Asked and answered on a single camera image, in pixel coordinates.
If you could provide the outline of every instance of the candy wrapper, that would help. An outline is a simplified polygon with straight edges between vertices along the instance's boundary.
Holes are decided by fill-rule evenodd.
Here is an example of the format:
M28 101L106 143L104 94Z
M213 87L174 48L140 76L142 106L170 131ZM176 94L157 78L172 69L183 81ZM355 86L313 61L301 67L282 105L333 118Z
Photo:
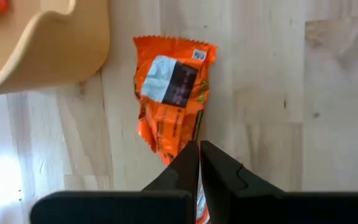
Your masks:
M165 164L196 139L208 99L208 68L216 46L193 40L135 37L137 130Z

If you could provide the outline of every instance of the barcode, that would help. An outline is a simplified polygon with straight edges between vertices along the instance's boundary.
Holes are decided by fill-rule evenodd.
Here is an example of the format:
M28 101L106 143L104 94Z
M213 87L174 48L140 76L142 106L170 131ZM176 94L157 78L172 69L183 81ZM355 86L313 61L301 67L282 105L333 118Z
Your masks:
M194 49L193 59L195 60L205 60L206 52L202 50Z

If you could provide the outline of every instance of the light wood plank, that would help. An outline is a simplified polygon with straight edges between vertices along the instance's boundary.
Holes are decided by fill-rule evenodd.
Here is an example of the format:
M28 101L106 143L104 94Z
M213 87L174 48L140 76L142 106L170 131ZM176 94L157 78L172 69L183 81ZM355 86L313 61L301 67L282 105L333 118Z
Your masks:
M22 173L21 200L24 223L33 204L47 194L63 190L66 146L54 90L7 95L12 137Z
M57 90L72 174L112 175L109 131L100 75Z
M301 168L305 15L299 9L303 1L164 1L161 11L164 34L219 46L201 138L286 190L300 189L301 179L295 170ZM249 135L263 145L250 147ZM281 162L288 165L267 165Z
M132 38L160 34L160 1L112 1L112 40L102 69L103 93L113 158L113 184L118 190L140 190L156 178L164 165L137 134L139 104L133 76L136 50Z
M307 0L306 3L307 21L358 16L358 0Z
M111 190L110 176L95 175L65 175L65 189L67 190Z
M306 26L303 186L358 190L358 19Z

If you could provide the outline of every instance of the white label sticker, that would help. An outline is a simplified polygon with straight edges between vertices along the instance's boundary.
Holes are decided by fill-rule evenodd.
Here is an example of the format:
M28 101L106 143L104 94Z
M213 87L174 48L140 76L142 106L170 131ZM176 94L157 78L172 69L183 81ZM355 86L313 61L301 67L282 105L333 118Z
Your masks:
M206 52L202 50L194 49L193 59L195 60L205 60Z
M176 62L173 58L158 55L147 73L141 94L161 103L167 92Z

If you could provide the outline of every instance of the wooden bowl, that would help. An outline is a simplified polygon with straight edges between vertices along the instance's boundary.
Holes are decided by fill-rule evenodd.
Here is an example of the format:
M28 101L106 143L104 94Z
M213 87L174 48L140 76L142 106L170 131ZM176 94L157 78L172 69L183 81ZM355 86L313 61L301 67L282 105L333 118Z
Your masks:
M109 51L108 0L13 0L0 15L0 94L82 81Z

